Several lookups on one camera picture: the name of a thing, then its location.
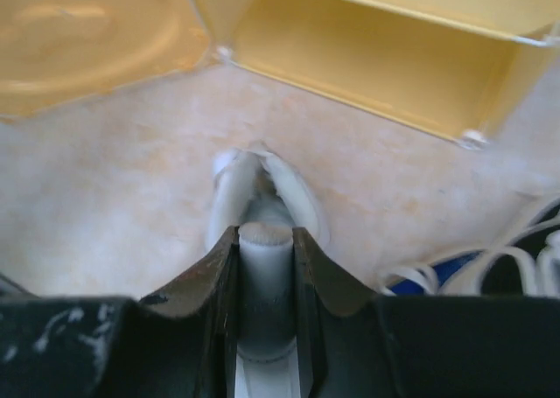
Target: beige floor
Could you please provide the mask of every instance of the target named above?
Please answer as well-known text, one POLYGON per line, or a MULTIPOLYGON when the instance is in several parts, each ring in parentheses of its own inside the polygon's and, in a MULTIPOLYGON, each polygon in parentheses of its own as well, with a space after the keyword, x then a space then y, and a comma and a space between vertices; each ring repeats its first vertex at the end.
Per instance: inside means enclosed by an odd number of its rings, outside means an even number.
POLYGON ((482 152, 232 66, 0 125, 0 271, 40 294, 139 297, 193 264, 212 156, 255 139, 307 177, 333 259, 366 283, 560 187, 560 63, 482 152))

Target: yellow box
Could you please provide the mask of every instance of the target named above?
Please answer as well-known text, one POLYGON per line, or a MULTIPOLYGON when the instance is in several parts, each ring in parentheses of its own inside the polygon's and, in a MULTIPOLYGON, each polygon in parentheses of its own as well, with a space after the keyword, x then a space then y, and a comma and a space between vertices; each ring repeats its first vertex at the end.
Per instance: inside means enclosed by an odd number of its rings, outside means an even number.
POLYGON ((560 0, 2 0, 0 113, 223 59, 477 146, 558 54, 560 0))

